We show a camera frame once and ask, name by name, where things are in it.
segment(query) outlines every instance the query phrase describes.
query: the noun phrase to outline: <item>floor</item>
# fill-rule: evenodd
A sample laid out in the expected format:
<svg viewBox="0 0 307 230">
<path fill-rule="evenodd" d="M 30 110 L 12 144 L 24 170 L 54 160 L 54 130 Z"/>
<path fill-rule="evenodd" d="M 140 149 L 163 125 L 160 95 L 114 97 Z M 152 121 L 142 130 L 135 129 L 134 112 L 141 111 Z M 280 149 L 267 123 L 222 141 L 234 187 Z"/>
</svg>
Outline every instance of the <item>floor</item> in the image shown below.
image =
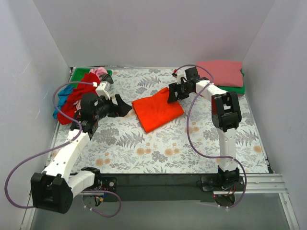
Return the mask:
<svg viewBox="0 0 307 230">
<path fill-rule="evenodd" d="M 131 101 L 151 96 L 173 83 L 173 69 L 115 69 L 109 93 Z M 187 112 L 194 95 L 180 101 Z M 265 153 L 245 96 L 239 96 L 242 122 L 237 130 L 237 159 L 247 173 L 268 173 Z M 125 117 L 106 117 L 78 157 L 72 173 L 96 167 L 102 173 L 215 173 L 218 161 L 197 155 L 189 146 L 186 113 L 146 134 L 133 110 Z M 211 121 L 211 103 L 196 100 L 190 117 L 191 138 L 203 154 L 219 155 L 218 134 Z M 59 125 L 55 145 L 63 143 L 69 126 Z M 47 164 L 57 152 L 50 154 Z"/>
</svg>

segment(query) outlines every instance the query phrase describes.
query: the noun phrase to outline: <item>white wall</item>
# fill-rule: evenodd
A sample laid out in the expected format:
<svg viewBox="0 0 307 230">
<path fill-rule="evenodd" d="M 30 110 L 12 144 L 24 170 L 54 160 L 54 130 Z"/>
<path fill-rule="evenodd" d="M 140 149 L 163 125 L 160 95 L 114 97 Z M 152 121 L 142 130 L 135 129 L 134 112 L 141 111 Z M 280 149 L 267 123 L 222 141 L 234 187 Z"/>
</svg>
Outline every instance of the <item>white wall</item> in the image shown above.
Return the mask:
<svg viewBox="0 0 307 230">
<path fill-rule="evenodd" d="M 243 60 L 274 0 L 34 0 L 69 66 Z"/>
<path fill-rule="evenodd" d="M 307 2 L 274 3 L 243 61 L 248 99 L 272 168 L 307 229 Z"/>
<path fill-rule="evenodd" d="M 4 195 L 4 181 L 21 160 L 50 146 L 55 121 L 51 97 L 69 68 L 31 0 L 0 0 L 0 225 L 18 230 L 24 210 Z M 45 158 L 16 171 L 9 183 L 15 202 L 26 205 L 30 178 Z"/>
</svg>

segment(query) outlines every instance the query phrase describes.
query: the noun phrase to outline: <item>pink towel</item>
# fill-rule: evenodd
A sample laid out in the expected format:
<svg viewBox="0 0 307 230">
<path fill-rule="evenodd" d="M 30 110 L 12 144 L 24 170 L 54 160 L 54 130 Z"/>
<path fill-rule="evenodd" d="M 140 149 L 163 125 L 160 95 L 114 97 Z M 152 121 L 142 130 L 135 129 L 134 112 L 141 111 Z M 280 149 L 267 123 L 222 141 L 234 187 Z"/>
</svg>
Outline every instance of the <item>pink towel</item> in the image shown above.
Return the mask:
<svg viewBox="0 0 307 230">
<path fill-rule="evenodd" d="M 196 65 L 204 67 L 213 75 L 215 85 L 230 87 L 243 86 L 243 76 L 241 73 L 242 62 L 240 61 L 198 61 Z M 197 67 L 197 71 L 201 78 L 211 80 L 210 75 L 203 69 Z"/>
<path fill-rule="evenodd" d="M 100 75 L 107 74 L 107 70 L 103 67 L 99 67 L 97 69 L 91 69 L 90 73 L 94 73 L 97 77 L 100 77 Z"/>
</svg>

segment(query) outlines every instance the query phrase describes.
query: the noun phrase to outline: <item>green cloth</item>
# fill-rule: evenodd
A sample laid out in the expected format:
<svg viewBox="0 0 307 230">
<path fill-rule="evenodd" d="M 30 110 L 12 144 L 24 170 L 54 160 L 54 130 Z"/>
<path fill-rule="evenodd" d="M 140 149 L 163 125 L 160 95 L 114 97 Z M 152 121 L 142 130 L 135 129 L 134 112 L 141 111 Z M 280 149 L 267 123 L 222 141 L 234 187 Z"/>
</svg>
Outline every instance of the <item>green cloth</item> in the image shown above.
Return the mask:
<svg viewBox="0 0 307 230">
<path fill-rule="evenodd" d="M 84 77 L 84 74 L 85 73 L 89 73 L 90 70 L 92 68 L 76 68 L 73 75 L 72 75 L 72 78 L 71 78 L 71 81 L 81 81 Z M 107 73 L 112 76 L 112 71 L 111 70 L 108 70 L 107 69 Z M 71 84 L 74 88 L 77 87 L 78 84 Z"/>
<path fill-rule="evenodd" d="M 218 86 L 221 90 L 225 90 L 227 92 L 236 92 L 237 94 L 245 94 L 245 84 L 243 82 L 243 86 L 242 87 L 228 87 L 228 86 Z"/>
</svg>

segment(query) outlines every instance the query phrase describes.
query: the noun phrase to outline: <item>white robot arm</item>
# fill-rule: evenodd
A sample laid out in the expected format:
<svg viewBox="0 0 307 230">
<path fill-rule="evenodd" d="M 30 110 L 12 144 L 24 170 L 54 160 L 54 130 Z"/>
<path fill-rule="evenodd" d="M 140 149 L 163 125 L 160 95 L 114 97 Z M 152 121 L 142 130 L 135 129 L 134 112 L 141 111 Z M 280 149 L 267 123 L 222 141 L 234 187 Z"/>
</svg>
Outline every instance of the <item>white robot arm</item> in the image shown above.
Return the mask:
<svg viewBox="0 0 307 230">
<path fill-rule="evenodd" d="M 70 176 L 73 165 L 83 148 L 89 143 L 97 130 L 98 120 L 105 116 L 125 116 L 132 107 L 123 102 L 119 94 L 115 95 L 117 104 L 113 104 L 107 90 L 109 83 L 104 81 L 96 88 L 96 93 L 86 93 L 81 99 L 80 117 L 82 133 L 57 153 L 52 162 L 31 178 L 33 205 L 59 213 L 66 213 L 73 198 L 86 188 L 99 187 L 100 171 L 95 168 L 83 168 Z M 79 126 L 72 123 L 67 141 L 77 136 Z"/>
<path fill-rule="evenodd" d="M 185 73 L 174 73 L 173 76 L 177 81 L 169 85 L 168 103 L 185 99 L 191 92 L 199 93 L 209 84 L 201 96 L 212 103 L 212 121 L 219 135 L 220 156 L 236 158 L 236 129 L 242 119 L 237 94 L 221 90 L 209 80 L 201 79 L 195 67 L 185 70 Z M 238 182 L 237 163 L 230 158 L 221 158 L 218 174 L 222 178 L 222 186 Z"/>
</svg>

